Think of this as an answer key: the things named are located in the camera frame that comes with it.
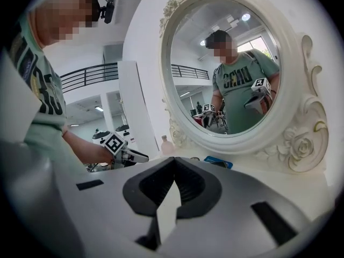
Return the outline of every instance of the balcony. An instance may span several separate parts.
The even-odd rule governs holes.
[[[182,65],[171,64],[173,77],[199,78],[209,80],[208,71]]]
[[[98,82],[117,80],[117,63],[107,63],[83,68],[61,76],[62,91],[69,91]]]

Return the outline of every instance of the white pillar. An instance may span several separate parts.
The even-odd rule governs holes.
[[[148,115],[135,61],[118,61],[119,91],[125,117],[134,136],[138,151],[150,159],[159,154]]]
[[[109,130],[110,132],[114,132],[109,99],[106,93],[101,94],[101,101],[107,130]]]
[[[127,123],[127,119],[125,118],[125,114],[122,114],[121,116],[122,116],[123,124],[124,124],[124,125],[128,124],[128,123]]]

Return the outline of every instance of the window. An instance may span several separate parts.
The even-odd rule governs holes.
[[[258,37],[254,40],[251,40],[245,44],[240,45],[238,47],[238,52],[249,51],[250,49],[260,50],[267,57],[273,59],[273,57],[271,56],[269,49],[268,49],[267,45],[265,44],[262,37]]]

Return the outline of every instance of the man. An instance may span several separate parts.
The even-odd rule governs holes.
[[[251,86],[258,78],[266,77],[271,84],[274,99],[280,83],[280,68],[257,49],[238,53],[236,43],[225,31],[212,33],[205,40],[205,46],[213,49],[214,56],[220,57],[221,62],[213,74],[211,103],[218,112],[224,100],[229,133],[241,133],[257,124],[264,116],[253,109],[244,108],[252,94]],[[261,105],[266,114],[267,105],[264,102]]]
[[[84,173],[83,163],[110,164],[113,156],[67,130],[61,80],[42,49],[70,39],[81,26],[91,26],[99,10],[98,0],[45,0],[19,18],[6,44],[19,74],[42,102],[25,142],[71,173]]]
[[[198,114],[202,114],[202,105],[200,105],[199,101],[197,102],[196,109]]]

